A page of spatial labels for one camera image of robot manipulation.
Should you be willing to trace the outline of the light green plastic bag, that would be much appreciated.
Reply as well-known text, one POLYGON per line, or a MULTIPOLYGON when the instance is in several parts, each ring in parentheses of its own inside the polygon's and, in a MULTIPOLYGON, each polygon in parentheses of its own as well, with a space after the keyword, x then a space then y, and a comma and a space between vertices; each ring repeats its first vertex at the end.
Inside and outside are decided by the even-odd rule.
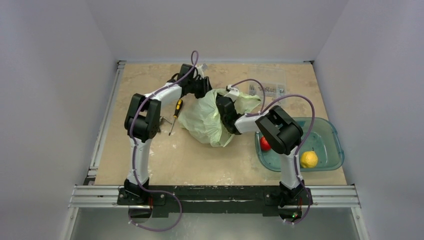
MULTIPOLYGON (((215 148, 226 147, 235 136, 223 126, 216 106, 216 97, 225 96, 226 93, 224 88, 212 89, 205 97, 195 99, 193 103, 184 107, 179 114, 179 124, 198 142, 215 148)), ((234 105, 242 116, 235 122, 235 126, 241 134, 243 132, 239 129, 239 125, 241 121, 247 119, 245 114, 251 113, 260 104, 261 99, 258 95, 239 93, 234 105)))

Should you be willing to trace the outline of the red fake fruit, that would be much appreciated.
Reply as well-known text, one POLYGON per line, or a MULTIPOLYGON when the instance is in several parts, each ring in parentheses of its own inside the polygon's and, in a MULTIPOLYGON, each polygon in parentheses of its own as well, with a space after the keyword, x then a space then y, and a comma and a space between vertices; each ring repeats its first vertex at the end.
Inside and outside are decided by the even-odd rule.
POLYGON ((260 146, 260 149, 263 152, 267 152, 267 151, 269 151, 269 150, 272 149, 271 146, 270 146, 270 144, 268 143, 268 141, 266 140, 266 138, 264 136, 262 136, 260 138, 260 140, 259 140, 259 146, 260 146))

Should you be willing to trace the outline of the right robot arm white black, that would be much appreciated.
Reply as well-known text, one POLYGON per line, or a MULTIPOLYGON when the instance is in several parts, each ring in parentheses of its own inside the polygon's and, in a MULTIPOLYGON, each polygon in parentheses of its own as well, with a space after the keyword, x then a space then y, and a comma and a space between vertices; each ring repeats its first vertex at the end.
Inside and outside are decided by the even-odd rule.
POLYGON ((280 196, 288 204, 300 198, 298 186, 302 185, 299 150, 304 134, 300 125, 280 106, 275 105, 265 113, 247 116, 237 113, 235 103, 228 96, 219 95, 215 100, 220 120, 233 135, 260 132, 271 149, 280 157, 280 196))

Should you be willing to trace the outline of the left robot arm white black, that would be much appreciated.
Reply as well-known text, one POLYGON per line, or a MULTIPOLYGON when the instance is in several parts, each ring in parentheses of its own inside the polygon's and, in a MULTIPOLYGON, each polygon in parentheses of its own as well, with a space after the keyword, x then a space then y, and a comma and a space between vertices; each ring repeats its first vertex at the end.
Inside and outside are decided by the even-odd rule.
POLYGON ((182 97, 193 94, 203 98, 212 90, 209 77, 198 67, 183 64, 164 86, 147 94, 136 93, 131 97, 124 120, 124 128, 130 140, 130 170, 123 189, 138 205, 149 199, 149 155, 153 138, 160 129, 162 107, 176 103, 182 97))

